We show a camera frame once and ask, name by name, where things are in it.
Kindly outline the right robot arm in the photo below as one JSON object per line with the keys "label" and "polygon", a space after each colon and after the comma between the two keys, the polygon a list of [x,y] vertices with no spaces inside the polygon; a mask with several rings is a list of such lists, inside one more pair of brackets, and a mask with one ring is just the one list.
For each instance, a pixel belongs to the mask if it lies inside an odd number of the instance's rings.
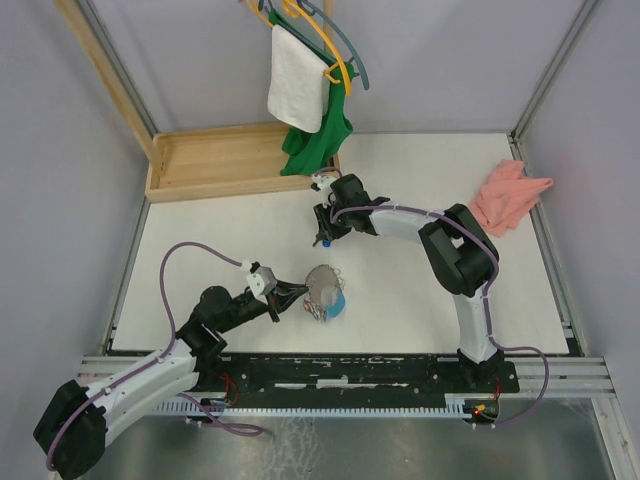
{"label": "right robot arm", "polygon": [[317,241],[330,243],[357,231],[423,247],[439,284],[453,296],[460,382],[472,391],[491,384],[504,362],[493,338],[489,304],[499,254],[469,208],[455,204],[445,210],[420,210],[387,197],[372,199],[359,177],[333,177],[328,169],[312,175],[311,188],[323,194],[314,207]]}

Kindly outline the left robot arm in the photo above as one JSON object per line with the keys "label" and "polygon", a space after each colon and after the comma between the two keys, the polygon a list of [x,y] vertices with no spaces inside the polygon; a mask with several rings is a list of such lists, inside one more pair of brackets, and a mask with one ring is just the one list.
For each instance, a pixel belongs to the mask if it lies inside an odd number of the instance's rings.
{"label": "left robot arm", "polygon": [[259,296],[250,288],[233,297],[222,286],[209,287],[165,349],[89,385],[76,380],[61,385],[33,432],[47,469],[76,479],[124,430],[166,399],[195,386],[215,387],[221,378],[219,355],[227,346],[222,334],[262,315],[277,323],[307,292],[303,284],[283,281]]}

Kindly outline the green garment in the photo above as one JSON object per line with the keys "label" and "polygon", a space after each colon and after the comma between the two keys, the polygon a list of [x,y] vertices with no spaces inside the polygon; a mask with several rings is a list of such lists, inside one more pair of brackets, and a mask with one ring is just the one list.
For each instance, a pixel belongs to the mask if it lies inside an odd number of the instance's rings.
{"label": "green garment", "polygon": [[344,113],[345,100],[344,85],[330,83],[328,108],[320,130],[306,133],[289,125],[282,143],[282,151],[288,156],[280,170],[282,176],[311,175],[328,165],[329,159],[353,132],[353,125]]}

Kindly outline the wooden tray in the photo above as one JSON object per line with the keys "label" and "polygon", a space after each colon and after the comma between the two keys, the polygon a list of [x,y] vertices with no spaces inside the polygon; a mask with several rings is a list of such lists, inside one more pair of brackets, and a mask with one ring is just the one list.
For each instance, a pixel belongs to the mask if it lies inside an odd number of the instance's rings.
{"label": "wooden tray", "polygon": [[157,134],[165,172],[148,170],[145,196],[168,203],[308,190],[309,176],[280,174],[288,131],[285,124],[266,123]]}

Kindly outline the white towel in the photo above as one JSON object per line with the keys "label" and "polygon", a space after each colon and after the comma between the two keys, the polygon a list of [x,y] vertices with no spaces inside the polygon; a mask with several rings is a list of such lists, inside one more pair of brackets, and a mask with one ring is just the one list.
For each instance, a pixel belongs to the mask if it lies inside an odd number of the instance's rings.
{"label": "white towel", "polygon": [[328,108],[328,65],[280,25],[272,28],[271,40],[267,109],[285,124],[316,133]]}

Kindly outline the green hanger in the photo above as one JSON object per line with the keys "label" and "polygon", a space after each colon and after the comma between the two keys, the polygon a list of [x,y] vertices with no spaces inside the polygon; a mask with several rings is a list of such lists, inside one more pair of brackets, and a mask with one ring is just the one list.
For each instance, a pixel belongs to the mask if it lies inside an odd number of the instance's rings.
{"label": "green hanger", "polygon": [[306,38],[302,33],[300,33],[297,29],[291,26],[288,21],[275,9],[271,9],[268,14],[269,20],[274,25],[279,25],[292,34],[297,40],[302,42],[306,47],[308,47],[313,53],[315,53],[319,58],[321,58],[329,67],[339,67],[337,59],[330,53],[326,53],[323,49],[313,43],[311,40]]}

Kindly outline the pink cloth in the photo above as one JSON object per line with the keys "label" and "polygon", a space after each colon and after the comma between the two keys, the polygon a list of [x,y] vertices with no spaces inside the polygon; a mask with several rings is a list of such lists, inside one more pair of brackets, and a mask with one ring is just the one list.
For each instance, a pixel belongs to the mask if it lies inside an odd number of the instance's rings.
{"label": "pink cloth", "polygon": [[470,202],[469,209],[490,235],[502,237],[515,230],[553,184],[551,178],[525,174],[521,160],[502,160]]}

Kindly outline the grey hanger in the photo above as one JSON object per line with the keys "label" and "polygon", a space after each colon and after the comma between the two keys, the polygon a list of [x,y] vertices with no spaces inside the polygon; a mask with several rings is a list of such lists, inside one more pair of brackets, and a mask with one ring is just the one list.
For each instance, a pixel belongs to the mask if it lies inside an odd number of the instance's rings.
{"label": "grey hanger", "polygon": [[[336,48],[346,62],[352,83],[354,79],[359,78],[363,89],[368,91],[370,89],[370,80],[364,62],[352,42],[333,19],[334,2],[323,1],[321,7],[316,6],[312,1],[297,2],[309,14],[312,14],[313,19],[321,27],[324,27],[325,31],[331,36]],[[272,1],[248,1],[247,6],[269,28],[274,26],[268,18],[268,14],[271,9],[277,10]],[[341,79],[342,77],[338,68],[336,68],[332,74],[337,79]]]}

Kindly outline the yellow hanger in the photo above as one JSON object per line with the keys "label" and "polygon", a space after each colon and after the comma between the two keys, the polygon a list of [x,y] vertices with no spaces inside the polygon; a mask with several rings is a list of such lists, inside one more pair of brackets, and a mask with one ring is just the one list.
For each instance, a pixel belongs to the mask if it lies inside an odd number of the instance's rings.
{"label": "yellow hanger", "polygon": [[[291,18],[303,18],[322,39],[323,51],[331,57],[332,63],[325,71],[325,77],[332,84],[342,83],[345,88],[345,95],[347,97],[352,95],[352,80],[349,71],[346,66],[346,62],[336,48],[331,36],[325,31],[324,27],[321,27],[314,19],[313,15],[309,14],[297,1],[283,1],[284,13]],[[341,72],[341,79],[337,79],[333,76],[332,72],[338,68]]]}

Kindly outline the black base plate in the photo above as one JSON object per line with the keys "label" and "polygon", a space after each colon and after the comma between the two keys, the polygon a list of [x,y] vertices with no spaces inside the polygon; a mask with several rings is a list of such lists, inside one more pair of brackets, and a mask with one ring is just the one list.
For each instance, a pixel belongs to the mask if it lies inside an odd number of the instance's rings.
{"label": "black base plate", "polygon": [[230,395],[233,407],[443,407],[445,397],[518,393],[515,365],[465,383],[455,356],[228,353],[202,369],[192,396]]}

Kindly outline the wooden rack post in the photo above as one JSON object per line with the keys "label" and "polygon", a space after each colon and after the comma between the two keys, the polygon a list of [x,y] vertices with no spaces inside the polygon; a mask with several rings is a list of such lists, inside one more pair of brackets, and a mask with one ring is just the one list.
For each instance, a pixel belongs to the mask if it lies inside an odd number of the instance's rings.
{"label": "wooden rack post", "polygon": [[166,167],[153,141],[157,133],[155,124],[115,52],[93,4],[90,1],[54,1],[54,5],[100,77],[152,169],[162,176]]}

